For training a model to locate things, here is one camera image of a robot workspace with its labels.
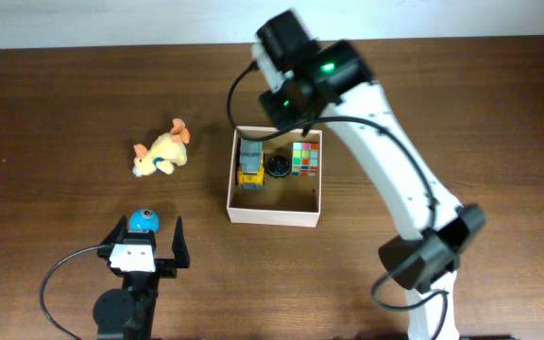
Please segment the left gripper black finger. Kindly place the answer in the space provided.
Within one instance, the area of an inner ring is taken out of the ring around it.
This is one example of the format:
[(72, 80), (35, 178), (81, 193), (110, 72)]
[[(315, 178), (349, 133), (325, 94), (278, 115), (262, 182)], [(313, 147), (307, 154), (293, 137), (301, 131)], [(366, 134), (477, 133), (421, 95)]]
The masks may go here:
[(172, 251), (176, 268), (189, 268), (191, 258), (184, 237), (182, 218), (179, 216), (174, 229), (174, 237), (172, 242)]
[(108, 235), (100, 243), (101, 246), (110, 246), (122, 241), (126, 229), (127, 229), (127, 217), (123, 215), (115, 227), (108, 233)]

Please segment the yellow plush dog toy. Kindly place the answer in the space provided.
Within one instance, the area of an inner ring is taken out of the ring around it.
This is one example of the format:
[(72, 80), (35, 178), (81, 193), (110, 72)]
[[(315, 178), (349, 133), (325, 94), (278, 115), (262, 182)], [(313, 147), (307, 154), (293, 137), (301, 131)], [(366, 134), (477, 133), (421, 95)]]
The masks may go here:
[(185, 122), (175, 118), (172, 129), (160, 135), (152, 146), (149, 148), (143, 144), (133, 146), (135, 152), (133, 175), (139, 178), (156, 172), (173, 174), (176, 166), (183, 166), (188, 161), (186, 145), (189, 142), (190, 132)]

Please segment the yellow grey toy truck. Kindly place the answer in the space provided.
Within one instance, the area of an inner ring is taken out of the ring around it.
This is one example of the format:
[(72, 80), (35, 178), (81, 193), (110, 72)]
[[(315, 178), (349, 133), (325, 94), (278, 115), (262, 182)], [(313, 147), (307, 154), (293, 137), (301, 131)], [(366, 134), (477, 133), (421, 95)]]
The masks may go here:
[(262, 142), (240, 140), (236, 183), (244, 190), (264, 188), (264, 149)]

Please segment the multicolour puzzle cube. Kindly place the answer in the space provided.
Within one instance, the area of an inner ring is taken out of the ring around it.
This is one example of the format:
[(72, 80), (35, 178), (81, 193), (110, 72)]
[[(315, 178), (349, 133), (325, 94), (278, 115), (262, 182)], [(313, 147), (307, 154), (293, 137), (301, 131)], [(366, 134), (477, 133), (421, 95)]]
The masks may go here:
[(291, 174), (299, 177), (315, 177), (319, 173), (319, 143), (293, 143)]

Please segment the small black round cap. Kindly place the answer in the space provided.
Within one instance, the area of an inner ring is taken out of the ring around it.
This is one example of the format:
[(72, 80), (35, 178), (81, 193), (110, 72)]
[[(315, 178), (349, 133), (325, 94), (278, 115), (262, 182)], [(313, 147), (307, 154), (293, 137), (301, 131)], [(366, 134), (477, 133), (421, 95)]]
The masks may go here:
[(291, 173), (291, 170), (291, 163), (281, 155), (271, 157), (266, 166), (267, 173), (275, 179), (287, 177)]

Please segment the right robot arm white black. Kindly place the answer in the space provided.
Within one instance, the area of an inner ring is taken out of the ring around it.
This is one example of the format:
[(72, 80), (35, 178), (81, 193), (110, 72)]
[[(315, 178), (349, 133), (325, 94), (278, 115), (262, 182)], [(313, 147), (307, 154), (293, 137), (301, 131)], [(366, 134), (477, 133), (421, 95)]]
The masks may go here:
[(460, 256), (485, 223), (434, 175), (392, 112), (384, 89), (352, 43), (320, 46), (290, 9), (256, 32), (254, 65), (269, 89), (264, 111), (279, 133), (327, 125), (368, 175), (390, 211), (397, 236), (379, 249), (385, 269), (371, 289), (382, 308), (383, 284), (405, 291), (411, 339), (457, 339), (453, 288)]

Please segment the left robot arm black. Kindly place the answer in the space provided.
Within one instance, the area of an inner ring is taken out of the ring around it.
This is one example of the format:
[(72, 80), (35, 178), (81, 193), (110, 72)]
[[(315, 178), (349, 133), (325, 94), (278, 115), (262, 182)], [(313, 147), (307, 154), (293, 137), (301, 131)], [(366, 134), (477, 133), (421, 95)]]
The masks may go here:
[(155, 256), (160, 218), (149, 209), (122, 216), (103, 239), (97, 256), (121, 278), (120, 288), (103, 293), (93, 306), (93, 320), (99, 339), (143, 340), (152, 333), (159, 283), (174, 279), (190, 266), (182, 220), (174, 229), (172, 258)]

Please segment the blue ball toy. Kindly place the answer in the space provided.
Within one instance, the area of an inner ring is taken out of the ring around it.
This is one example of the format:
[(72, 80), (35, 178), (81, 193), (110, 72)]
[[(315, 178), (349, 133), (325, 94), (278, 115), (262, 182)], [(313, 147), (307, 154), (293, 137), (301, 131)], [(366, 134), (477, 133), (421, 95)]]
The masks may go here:
[(149, 209), (140, 209), (134, 212), (128, 220), (129, 232), (148, 232), (156, 233), (160, 228), (160, 218)]

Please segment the open cardboard box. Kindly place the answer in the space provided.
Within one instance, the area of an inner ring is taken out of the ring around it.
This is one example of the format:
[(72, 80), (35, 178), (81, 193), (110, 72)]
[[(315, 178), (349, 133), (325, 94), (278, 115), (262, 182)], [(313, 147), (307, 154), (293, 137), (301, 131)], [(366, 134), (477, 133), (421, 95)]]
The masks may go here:
[(289, 173), (285, 178), (273, 178), (266, 174), (261, 190), (246, 190), (237, 184), (240, 136), (235, 129), (226, 201), (231, 223), (316, 227), (321, 214), (323, 133), (319, 129), (310, 130), (306, 136), (301, 133), (301, 129), (294, 129), (263, 142), (263, 153), (267, 161), (276, 155), (291, 159), (293, 143), (317, 143), (319, 162), (315, 176), (293, 176)]

